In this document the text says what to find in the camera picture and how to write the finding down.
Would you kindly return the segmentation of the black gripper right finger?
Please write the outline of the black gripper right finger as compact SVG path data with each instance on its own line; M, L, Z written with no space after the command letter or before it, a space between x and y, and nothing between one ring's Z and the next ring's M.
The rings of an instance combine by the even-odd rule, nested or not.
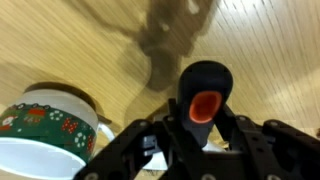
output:
M214 118L228 149L255 180L320 180L320 141L276 119L263 125L225 105Z

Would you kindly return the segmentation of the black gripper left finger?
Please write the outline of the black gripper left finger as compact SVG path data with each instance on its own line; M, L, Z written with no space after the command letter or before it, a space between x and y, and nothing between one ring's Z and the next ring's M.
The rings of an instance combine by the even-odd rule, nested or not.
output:
M168 109L161 120L133 121L73 180L134 180L158 152L168 166L159 180L200 180L200 147L182 125L182 105L170 99Z

